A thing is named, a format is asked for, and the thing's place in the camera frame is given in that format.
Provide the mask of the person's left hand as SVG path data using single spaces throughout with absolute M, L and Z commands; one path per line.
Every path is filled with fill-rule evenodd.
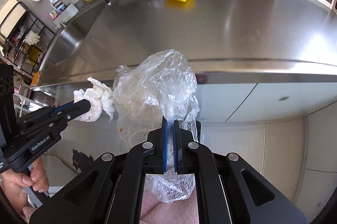
M 32 207 L 29 204 L 27 193 L 23 188 L 32 187 L 35 192 L 44 193 L 49 190 L 49 180 L 46 176 L 41 157 L 33 162 L 30 175 L 15 173 L 9 169 L 2 173 L 2 189 L 17 213 L 25 217 L 25 211 Z

